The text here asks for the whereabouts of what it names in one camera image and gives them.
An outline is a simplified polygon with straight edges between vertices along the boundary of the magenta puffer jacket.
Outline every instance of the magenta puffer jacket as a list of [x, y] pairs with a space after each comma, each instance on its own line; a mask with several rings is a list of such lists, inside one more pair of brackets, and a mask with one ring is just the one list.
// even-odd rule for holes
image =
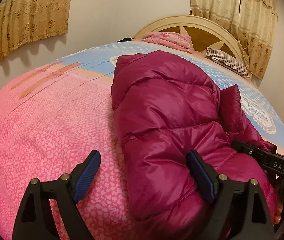
[[220, 90], [199, 67], [168, 52], [121, 56], [112, 106], [141, 239], [194, 239], [207, 223], [210, 206], [186, 166], [192, 149], [233, 180], [257, 179], [274, 217], [276, 193], [267, 174], [231, 148], [234, 140], [275, 147], [246, 118], [237, 85]]

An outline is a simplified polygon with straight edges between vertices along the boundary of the curtain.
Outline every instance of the curtain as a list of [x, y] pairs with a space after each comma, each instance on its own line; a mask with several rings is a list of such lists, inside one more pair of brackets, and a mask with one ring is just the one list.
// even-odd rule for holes
[[0, 60], [22, 45], [67, 33], [71, 0], [3, 0]]
[[191, 11], [229, 31], [239, 43], [247, 69], [263, 79], [272, 52], [276, 3], [276, 0], [191, 0]]
[[241, 0], [238, 41], [248, 70], [263, 79], [272, 52], [277, 0]]
[[237, 32], [240, 0], [191, 0], [192, 15], [211, 20], [230, 33]]

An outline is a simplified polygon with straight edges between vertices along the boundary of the pillow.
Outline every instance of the pillow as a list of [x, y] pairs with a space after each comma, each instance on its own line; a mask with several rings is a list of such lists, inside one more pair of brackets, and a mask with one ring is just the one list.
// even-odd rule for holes
[[250, 79], [250, 74], [245, 65], [238, 61], [236, 58], [225, 53], [224, 51], [207, 47], [206, 56], [209, 57], [212, 61], [220, 64], [221, 66], [226, 67], [233, 72]]

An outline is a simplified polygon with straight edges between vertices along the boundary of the wooden headboard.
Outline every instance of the wooden headboard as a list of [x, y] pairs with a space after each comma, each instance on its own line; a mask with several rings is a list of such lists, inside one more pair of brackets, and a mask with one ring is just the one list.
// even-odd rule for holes
[[166, 17], [147, 25], [134, 38], [141, 39], [145, 33], [152, 31], [188, 34], [194, 50], [205, 52], [206, 47], [220, 49], [244, 64], [238, 41], [226, 29], [208, 19], [193, 15]]

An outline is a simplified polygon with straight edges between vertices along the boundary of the metal pin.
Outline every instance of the metal pin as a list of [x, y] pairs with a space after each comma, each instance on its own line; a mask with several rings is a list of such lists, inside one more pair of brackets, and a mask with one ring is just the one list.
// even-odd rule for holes
[[61, 176], [62, 180], [68, 180], [69, 178], [70, 178], [70, 174], [68, 174], [68, 173], [65, 173]]
[[35, 185], [35, 184], [37, 184], [38, 182], [39, 182], [39, 180], [38, 180], [37, 178], [31, 179], [31, 181], [30, 181], [30, 183], [31, 183], [32, 185]]
[[223, 181], [227, 180], [227, 176], [225, 174], [220, 174], [219, 178]]
[[257, 185], [258, 184], [258, 181], [256, 179], [251, 179], [250, 181], [253, 185]]

